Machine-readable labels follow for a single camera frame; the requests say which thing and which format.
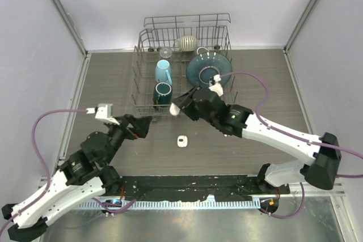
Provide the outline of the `white earbud charging case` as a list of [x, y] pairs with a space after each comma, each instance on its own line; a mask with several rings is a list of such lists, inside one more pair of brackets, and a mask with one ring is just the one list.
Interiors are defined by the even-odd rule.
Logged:
[[188, 146], [188, 137], [186, 135], [179, 135], [177, 138], [177, 146], [186, 148]]

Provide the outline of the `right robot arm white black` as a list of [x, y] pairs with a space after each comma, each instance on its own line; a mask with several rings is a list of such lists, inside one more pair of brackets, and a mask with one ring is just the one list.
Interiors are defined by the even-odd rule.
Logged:
[[219, 93], [201, 87], [172, 99], [170, 113], [184, 113], [193, 121], [203, 119], [223, 135], [261, 142], [295, 157], [291, 162], [261, 167], [256, 179], [261, 193], [291, 182], [305, 181], [323, 190], [334, 187], [341, 152], [337, 137], [331, 133], [320, 137], [287, 128], [241, 105], [226, 104]]

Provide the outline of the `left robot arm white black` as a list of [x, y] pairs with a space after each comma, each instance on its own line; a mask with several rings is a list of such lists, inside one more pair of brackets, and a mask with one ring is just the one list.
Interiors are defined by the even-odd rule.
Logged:
[[38, 191], [22, 202], [4, 205], [2, 215], [7, 222], [2, 229], [10, 240], [33, 241], [82, 202], [120, 191], [120, 175], [110, 162], [124, 141], [147, 136], [153, 118], [96, 113], [95, 119], [105, 124], [106, 133], [91, 133]]

